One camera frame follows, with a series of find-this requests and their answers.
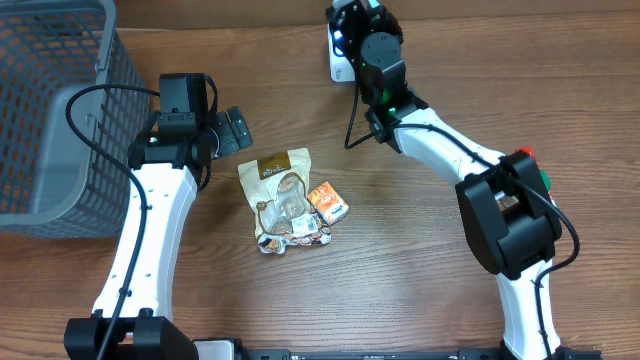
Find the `orange white snack packet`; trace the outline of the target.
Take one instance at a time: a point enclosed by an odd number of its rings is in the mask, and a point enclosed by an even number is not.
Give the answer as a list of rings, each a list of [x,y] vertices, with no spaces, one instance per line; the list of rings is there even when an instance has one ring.
[[[313,189],[307,199],[329,226],[342,220],[350,210],[346,201],[328,181]]]

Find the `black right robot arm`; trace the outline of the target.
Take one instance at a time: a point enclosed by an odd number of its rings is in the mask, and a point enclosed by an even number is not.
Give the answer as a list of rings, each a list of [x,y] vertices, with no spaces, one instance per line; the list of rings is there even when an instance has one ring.
[[[549,276],[580,250],[542,171],[523,150],[488,149],[444,123],[409,86],[398,20],[377,1],[335,1],[325,11],[330,56],[353,70],[370,137],[453,185],[468,246],[495,275],[507,359],[571,359],[552,319]]]

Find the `red snack bar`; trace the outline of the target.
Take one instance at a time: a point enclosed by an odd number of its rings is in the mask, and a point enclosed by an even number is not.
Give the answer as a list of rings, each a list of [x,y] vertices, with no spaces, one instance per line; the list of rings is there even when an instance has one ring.
[[[532,158],[535,158],[534,149],[533,149],[531,146],[523,146],[523,147],[519,147],[519,148],[516,148],[516,151],[517,151],[517,152],[523,152],[523,153],[526,153],[528,156],[530,156],[530,157],[532,157]],[[555,201],[554,201],[554,199],[553,199],[552,192],[548,193],[548,195],[549,195],[549,198],[550,198],[550,200],[551,200],[551,203],[552,203],[553,205],[556,205],[556,202],[555,202]]]

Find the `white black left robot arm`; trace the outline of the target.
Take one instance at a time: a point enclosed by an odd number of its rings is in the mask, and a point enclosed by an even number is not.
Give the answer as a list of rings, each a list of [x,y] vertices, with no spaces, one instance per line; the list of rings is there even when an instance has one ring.
[[[232,359],[231,340],[198,344],[172,322],[172,286],[186,217],[211,179],[214,160],[252,145],[238,107],[218,108],[213,79],[163,74],[160,109],[130,143],[126,161],[71,131],[129,180],[124,225],[110,275],[88,318],[69,320],[72,359]]]

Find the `white snack wrapper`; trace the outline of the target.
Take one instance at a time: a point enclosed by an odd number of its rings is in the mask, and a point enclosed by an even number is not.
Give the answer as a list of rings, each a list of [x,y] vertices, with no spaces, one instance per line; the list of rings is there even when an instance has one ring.
[[[282,255],[291,246],[331,242],[329,226],[307,199],[311,165],[309,150],[299,148],[238,166],[261,252]]]

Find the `green lid jar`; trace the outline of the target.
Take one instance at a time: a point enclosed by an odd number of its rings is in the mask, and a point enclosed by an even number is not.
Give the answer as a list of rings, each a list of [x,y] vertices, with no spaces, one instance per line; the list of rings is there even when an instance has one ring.
[[[541,178],[543,180],[543,183],[545,185],[547,193],[550,193],[552,184],[551,184],[551,180],[550,180],[548,174],[543,169],[539,169],[539,172],[540,172]]]

